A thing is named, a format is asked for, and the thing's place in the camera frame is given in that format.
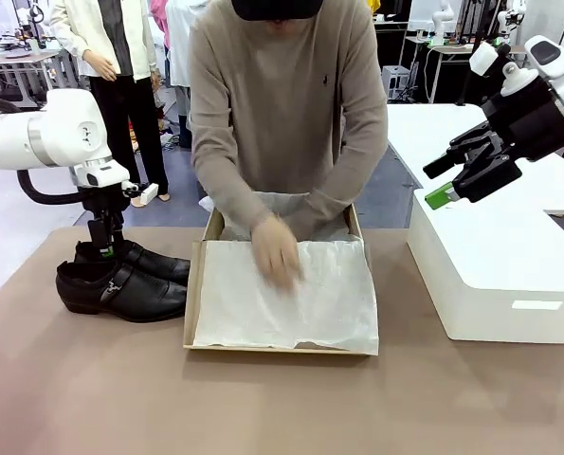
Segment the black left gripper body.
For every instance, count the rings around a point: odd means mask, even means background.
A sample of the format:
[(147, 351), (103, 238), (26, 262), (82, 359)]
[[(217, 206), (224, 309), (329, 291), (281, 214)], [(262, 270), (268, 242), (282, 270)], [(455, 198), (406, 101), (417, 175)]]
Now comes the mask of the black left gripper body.
[(91, 226), (96, 222), (103, 222), (106, 227), (122, 227), (123, 212), (125, 211), (125, 195), (117, 189), (85, 189), (82, 194), (83, 208), (92, 214), (87, 221)]

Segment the person's right hand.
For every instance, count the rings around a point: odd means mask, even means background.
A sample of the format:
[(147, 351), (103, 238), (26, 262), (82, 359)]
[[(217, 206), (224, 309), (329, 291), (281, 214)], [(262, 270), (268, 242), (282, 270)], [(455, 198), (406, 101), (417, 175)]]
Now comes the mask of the person's right hand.
[(267, 214), (251, 230), (251, 246), (258, 270), (267, 283), (282, 292), (292, 292), (303, 278), (298, 242), (288, 225)]

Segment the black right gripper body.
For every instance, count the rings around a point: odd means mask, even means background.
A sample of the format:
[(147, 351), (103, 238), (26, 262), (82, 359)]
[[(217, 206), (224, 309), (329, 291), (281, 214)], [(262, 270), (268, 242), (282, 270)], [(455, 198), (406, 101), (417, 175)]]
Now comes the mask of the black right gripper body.
[(548, 83), (536, 77), (515, 94), (491, 97), (482, 110), (504, 154), (538, 161), (564, 147), (564, 112), (556, 102)]

